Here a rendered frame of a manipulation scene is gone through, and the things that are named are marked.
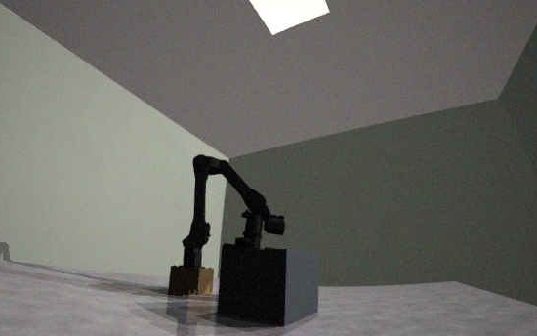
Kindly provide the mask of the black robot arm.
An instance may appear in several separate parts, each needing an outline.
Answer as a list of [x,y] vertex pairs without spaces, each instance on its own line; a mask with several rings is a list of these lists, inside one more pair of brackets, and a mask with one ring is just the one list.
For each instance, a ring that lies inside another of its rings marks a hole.
[[[193,222],[190,226],[189,236],[183,241],[184,264],[179,265],[179,267],[205,268],[201,267],[201,249],[211,237],[211,225],[205,221],[206,182],[209,175],[223,174],[240,194],[245,205],[252,212],[250,213],[246,210],[242,213],[242,218],[246,218],[247,221],[246,230],[262,231],[263,221],[265,221],[264,230],[267,233],[284,235],[286,226],[284,216],[272,215],[266,206],[265,198],[257,191],[249,188],[226,160],[198,154],[193,158],[193,170],[195,175]],[[244,237],[236,238],[235,249],[258,249],[259,240],[256,237],[245,235]]]

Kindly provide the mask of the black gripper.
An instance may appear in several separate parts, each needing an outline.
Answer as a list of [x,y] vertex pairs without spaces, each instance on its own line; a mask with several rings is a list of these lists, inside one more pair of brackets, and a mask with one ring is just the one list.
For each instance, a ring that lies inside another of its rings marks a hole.
[[[258,246],[258,249],[260,249],[260,240],[261,240],[261,231],[257,231],[257,230],[251,230],[251,229],[247,229],[243,232],[243,235],[249,235],[249,237],[254,237],[254,236],[257,236],[258,237],[258,240],[259,240],[259,246]],[[224,244],[223,248],[230,248],[230,249],[235,249],[235,245],[234,244]],[[276,248],[272,248],[272,247],[265,247],[264,249],[276,249]]]

